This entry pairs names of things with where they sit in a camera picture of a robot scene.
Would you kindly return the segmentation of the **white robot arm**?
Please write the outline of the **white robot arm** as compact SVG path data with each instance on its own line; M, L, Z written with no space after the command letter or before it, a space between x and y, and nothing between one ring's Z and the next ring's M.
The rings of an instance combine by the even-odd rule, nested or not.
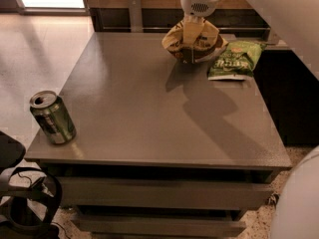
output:
M319 0L246 0L319 78ZM319 146L293 168L272 219L270 239L319 239Z

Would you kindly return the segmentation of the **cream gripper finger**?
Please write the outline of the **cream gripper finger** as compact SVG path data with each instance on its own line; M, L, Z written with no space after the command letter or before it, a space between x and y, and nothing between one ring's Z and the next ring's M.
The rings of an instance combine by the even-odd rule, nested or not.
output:
M185 15L183 17L182 43L191 47L204 27L204 18L199 16Z

